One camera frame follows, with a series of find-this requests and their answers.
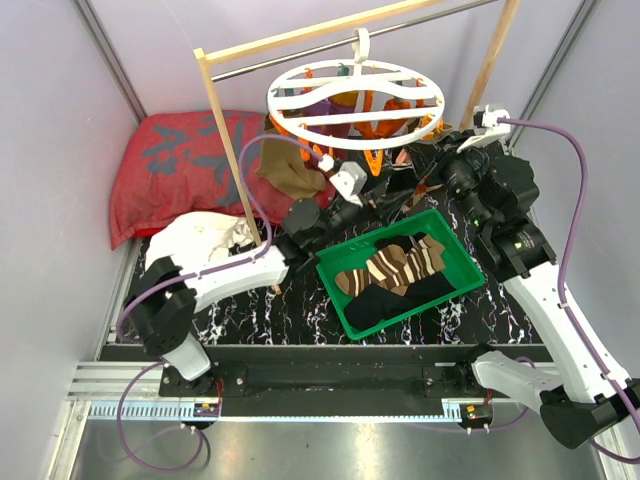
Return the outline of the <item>white round clip hanger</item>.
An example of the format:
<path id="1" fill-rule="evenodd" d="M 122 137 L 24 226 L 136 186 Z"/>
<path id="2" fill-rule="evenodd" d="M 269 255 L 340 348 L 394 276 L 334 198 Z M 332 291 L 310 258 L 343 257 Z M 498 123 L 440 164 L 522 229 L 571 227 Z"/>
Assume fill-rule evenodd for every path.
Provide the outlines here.
<path id="1" fill-rule="evenodd" d="M 384 150 L 416 141 L 433 131 L 442 119 L 445 98 L 440 87 L 423 74 L 394 63 L 371 60 L 370 36 L 355 30 L 353 56 L 293 68 L 277 77 L 266 93 L 276 129 L 319 146 L 345 150 Z M 374 92 L 371 111 L 363 113 L 364 92 Z M 409 109 L 384 111 L 392 97 L 406 100 Z M 322 99 L 332 103 L 325 116 L 308 117 L 304 109 Z M 364 139 L 356 122 L 408 118 L 394 136 Z"/>

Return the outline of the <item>black white-striped sock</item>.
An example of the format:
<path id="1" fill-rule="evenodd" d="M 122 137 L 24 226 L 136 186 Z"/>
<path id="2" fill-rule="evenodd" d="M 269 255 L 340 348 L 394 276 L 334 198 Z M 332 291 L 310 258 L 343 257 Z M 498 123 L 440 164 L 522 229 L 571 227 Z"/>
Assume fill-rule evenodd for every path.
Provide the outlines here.
<path id="1" fill-rule="evenodd" d="M 400 209 L 414 195 L 417 185 L 418 177 L 414 169 L 394 169 L 386 191 L 391 208 Z"/>

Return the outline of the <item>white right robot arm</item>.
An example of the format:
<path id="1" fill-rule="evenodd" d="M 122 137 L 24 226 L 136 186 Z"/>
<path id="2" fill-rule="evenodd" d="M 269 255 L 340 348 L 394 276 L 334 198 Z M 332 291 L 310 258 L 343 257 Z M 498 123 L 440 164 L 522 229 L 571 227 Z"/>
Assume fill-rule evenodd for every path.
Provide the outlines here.
<path id="1" fill-rule="evenodd" d="M 565 269 L 528 213 L 539 196 L 530 163 L 498 142 L 456 134 L 406 146 L 419 180 L 441 184 L 474 228 L 476 258 L 532 322 L 557 372 L 545 374 L 489 346 L 454 371 L 466 396 L 494 390 L 536 412 L 554 439 L 575 449 L 639 413 L 639 381 L 609 354 L 570 294 Z"/>

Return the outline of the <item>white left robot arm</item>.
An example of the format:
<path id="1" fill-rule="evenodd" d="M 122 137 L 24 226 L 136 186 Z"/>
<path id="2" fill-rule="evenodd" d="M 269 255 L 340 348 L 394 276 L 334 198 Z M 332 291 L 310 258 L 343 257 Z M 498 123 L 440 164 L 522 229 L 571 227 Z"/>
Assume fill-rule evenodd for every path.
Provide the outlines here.
<path id="1" fill-rule="evenodd" d="M 294 202 L 275 235 L 266 226 L 263 246 L 186 273 L 162 257 L 152 264 L 143 286 L 127 301 L 118 320 L 129 321 L 144 351 L 174 367 L 181 384 L 196 396 L 215 386 L 216 372 L 204 346 L 191 333 L 192 315 L 230 296 L 279 284 L 315 267 L 319 251 L 364 221 L 388 223 L 407 196 L 382 184 L 363 194 L 334 199 L 326 209 L 311 199 Z"/>

